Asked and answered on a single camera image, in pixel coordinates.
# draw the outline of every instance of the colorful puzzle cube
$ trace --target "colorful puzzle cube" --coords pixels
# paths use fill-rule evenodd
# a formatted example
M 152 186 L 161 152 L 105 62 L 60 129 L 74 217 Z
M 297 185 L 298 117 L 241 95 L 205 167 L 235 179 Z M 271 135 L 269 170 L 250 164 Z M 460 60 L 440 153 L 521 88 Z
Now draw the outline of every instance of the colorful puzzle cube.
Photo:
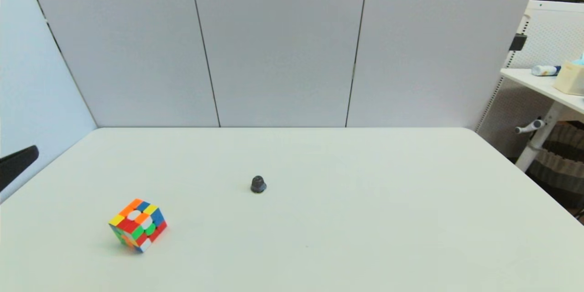
M 122 244 L 144 252 L 167 227 L 167 222 L 156 205 L 136 198 L 109 225 Z

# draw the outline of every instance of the white table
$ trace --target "white table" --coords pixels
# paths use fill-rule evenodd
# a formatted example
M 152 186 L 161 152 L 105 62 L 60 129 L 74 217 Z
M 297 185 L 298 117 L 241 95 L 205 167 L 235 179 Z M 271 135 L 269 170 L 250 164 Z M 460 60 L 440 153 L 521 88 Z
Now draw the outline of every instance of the white table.
M 546 125 L 537 130 L 517 160 L 517 167 L 525 172 L 537 157 L 553 127 L 567 108 L 584 114 L 584 97 L 560 92 L 553 87 L 555 76 L 534 76 L 530 69 L 502 69 L 501 74 L 505 78 L 523 84 L 523 86 L 553 99 L 553 104 L 543 119 Z
M 107 224 L 136 197 L 141 255 Z M 580 292 L 583 240 L 462 128 L 105 128 L 2 205 L 0 290 Z

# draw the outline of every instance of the gray partition wall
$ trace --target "gray partition wall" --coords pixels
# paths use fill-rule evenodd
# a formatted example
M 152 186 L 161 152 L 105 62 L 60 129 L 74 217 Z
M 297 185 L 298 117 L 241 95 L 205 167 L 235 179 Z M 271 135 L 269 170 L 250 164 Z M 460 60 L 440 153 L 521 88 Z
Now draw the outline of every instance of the gray partition wall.
M 194 0 L 38 0 L 99 126 L 217 126 Z
M 344 126 L 363 0 L 197 0 L 221 126 Z
M 365 0 L 348 126 L 474 128 L 528 0 Z

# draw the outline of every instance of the pegboard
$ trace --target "pegboard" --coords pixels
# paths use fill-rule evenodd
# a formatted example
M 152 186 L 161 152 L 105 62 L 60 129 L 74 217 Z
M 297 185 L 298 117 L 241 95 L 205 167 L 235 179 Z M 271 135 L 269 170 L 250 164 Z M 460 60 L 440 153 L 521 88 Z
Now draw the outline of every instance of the pegboard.
M 584 4 L 529 1 L 518 33 L 527 35 L 521 51 L 507 55 L 505 68 L 562 65 L 584 51 Z
M 584 4 L 531 0 L 517 33 L 526 34 L 527 42 L 521 51 L 508 53 L 505 68 L 530 69 L 577 59 L 584 50 Z M 545 115 L 551 104 L 549 98 L 500 78 L 475 131 L 503 155 L 517 157 L 530 134 L 517 135 L 513 129 Z

